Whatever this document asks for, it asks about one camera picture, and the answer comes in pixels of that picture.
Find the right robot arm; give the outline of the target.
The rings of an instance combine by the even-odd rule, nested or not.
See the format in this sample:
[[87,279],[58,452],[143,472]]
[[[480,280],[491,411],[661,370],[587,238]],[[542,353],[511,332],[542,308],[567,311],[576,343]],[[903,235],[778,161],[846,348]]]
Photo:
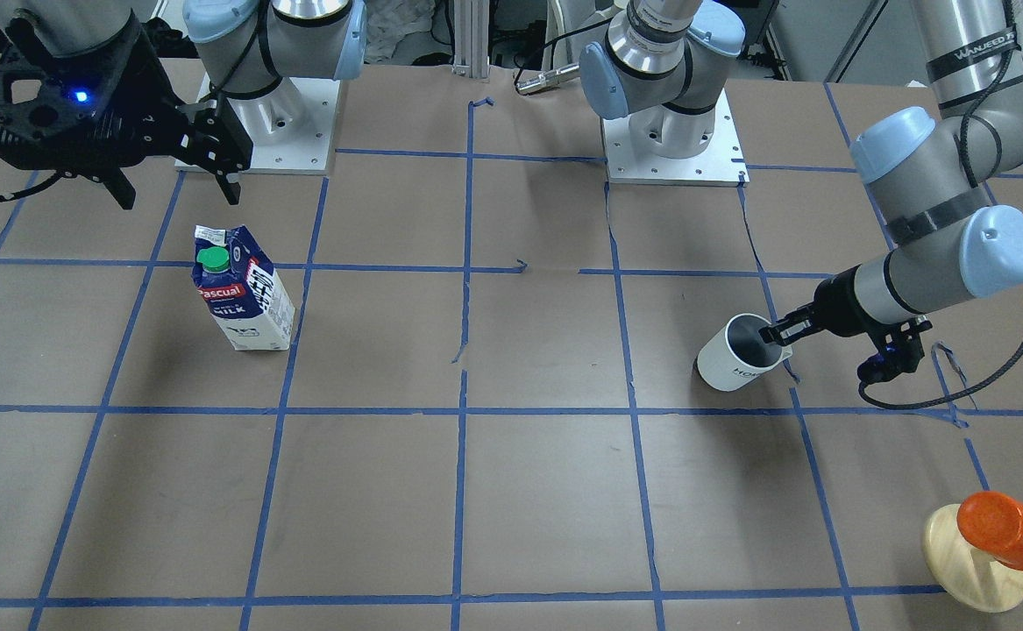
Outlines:
[[182,31],[125,1],[0,1],[0,159],[102,184],[168,156],[215,177],[227,202],[256,148],[316,141],[303,84],[359,76],[363,1],[186,1]]

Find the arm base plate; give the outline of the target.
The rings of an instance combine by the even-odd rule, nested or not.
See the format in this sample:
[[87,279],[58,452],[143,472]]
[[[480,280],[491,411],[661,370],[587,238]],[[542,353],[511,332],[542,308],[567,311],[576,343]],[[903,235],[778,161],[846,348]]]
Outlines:
[[231,100],[253,141],[250,174],[326,175],[345,83],[286,77],[258,99]]
[[739,187],[750,182],[725,91],[708,112],[683,115],[659,105],[603,120],[601,131],[612,183]]

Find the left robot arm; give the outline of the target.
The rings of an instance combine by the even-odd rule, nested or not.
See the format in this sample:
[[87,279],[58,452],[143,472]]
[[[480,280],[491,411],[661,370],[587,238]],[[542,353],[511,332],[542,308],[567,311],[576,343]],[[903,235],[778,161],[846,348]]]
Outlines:
[[[888,254],[824,280],[812,302],[760,331],[779,346],[816,332],[868,334],[1023,283],[1023,213],[983,184],[1023,165],[1023,67],[1009,1],[917,1],[940,118],[892,112],[850,145],[884,217]],[[711,117],[744,27],[714,1],[629,1],[579,53],[580,84],[606,120],[654,111],[667,124]]]

